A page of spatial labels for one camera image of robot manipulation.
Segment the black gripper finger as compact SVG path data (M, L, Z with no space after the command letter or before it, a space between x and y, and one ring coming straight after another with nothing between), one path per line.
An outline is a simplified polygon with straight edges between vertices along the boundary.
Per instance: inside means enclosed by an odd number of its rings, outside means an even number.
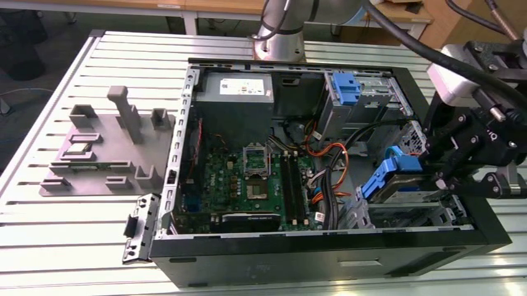
M425 119L426 145L422 164L481 165L479 132L474 112L430 112Z
M435 185L441 190L466 197L518 197L518 166L507 165L485 175L481 181L473 177L466 180L438 179Z

